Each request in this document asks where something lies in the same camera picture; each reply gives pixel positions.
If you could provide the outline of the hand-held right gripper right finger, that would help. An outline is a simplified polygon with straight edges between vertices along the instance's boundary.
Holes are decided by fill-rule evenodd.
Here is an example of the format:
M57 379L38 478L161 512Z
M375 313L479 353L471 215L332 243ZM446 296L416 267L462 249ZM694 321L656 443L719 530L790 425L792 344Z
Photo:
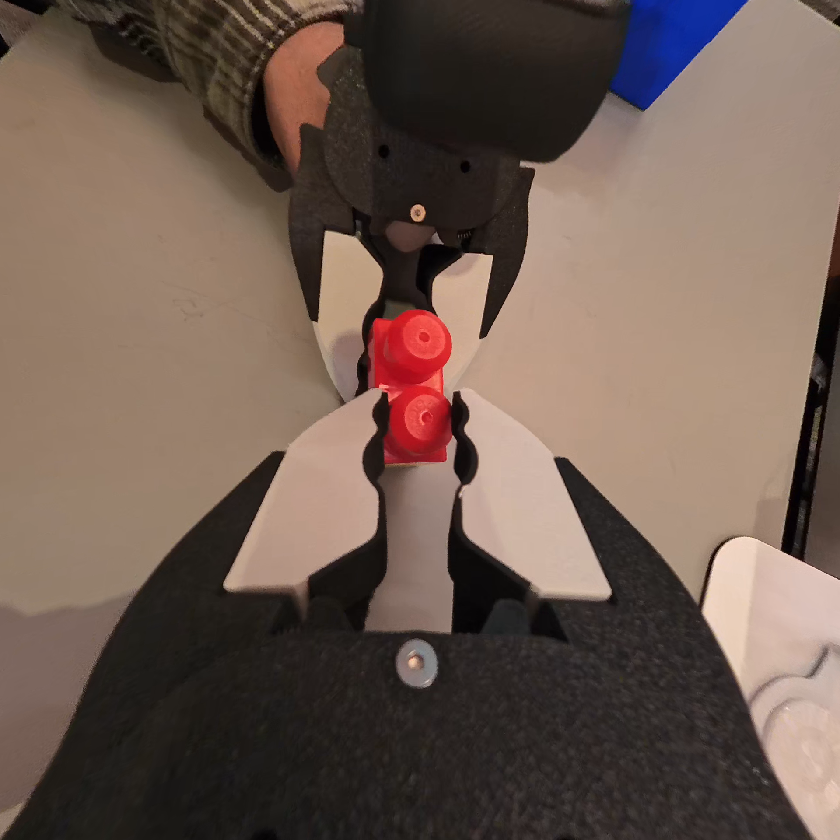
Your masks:
M613 589L547 445L469 388L454 394L452 420L455 594L481 613L499 600L607 602Z

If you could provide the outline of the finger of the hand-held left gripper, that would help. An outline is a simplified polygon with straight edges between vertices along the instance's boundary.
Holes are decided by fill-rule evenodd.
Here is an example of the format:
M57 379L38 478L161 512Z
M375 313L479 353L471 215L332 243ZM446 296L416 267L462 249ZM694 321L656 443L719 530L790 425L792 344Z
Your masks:
M381 286L382 268L359 239L325 233L318 319L312 325L329 377L345 403L354 399L360 386L364 318Z
M458 389L459 380L480 348L493 260L491 255L464 254L432 282L430 302L452 342L444 366L444 391L448 396Z

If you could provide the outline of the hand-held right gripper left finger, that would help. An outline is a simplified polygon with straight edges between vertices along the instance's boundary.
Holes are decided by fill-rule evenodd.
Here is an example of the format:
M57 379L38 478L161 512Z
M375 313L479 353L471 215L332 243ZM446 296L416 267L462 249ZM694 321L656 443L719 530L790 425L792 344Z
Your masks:
M386 571L385 502L379 479L389 417L370 389L318 420L281 457L236 559L228 593L280 593L306 612L328 597L368 602Z

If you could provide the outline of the red two-stud toy block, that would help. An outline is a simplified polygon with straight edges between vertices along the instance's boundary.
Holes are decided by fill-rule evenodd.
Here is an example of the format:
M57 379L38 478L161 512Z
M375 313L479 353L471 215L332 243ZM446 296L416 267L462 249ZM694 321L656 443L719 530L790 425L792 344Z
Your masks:
M386 394L386 466L444 463L452 438L444 371L452 339L438 316L407 310L373 321L366 351L366 384Z

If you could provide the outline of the blue plastic bin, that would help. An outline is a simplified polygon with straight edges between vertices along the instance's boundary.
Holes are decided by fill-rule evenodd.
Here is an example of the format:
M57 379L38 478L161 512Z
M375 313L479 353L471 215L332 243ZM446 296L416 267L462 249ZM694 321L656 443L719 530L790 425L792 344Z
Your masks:
M744 1L632 1L611 93L646 110L721 32Z

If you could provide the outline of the person's left forearm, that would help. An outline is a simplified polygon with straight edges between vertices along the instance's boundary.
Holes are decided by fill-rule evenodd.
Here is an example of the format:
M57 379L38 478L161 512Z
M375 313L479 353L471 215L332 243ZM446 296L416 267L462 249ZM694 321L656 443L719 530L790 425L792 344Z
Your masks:
M362 1L52 4L80 23L120 37L167 69L248 154L288 173L266 116L267 63L302 28L318 22L343 26L349 16L364 10Z

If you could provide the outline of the person's left hand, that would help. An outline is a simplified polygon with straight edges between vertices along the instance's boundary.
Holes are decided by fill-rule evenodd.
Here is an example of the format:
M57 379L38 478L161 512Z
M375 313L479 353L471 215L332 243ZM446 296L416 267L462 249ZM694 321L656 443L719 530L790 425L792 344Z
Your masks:
M301 159L301 126L322 128L329 90L318 69L344 42L337 22L310 24L289 37L267 63L264 103L272 139L289 173L296 176Z

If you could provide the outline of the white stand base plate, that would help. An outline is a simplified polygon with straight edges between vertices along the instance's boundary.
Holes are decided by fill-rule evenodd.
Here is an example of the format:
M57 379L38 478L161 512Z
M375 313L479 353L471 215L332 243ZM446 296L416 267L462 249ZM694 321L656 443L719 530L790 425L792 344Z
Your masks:
M812 838L839 838L839 581L754 538L713 554L701 611Z

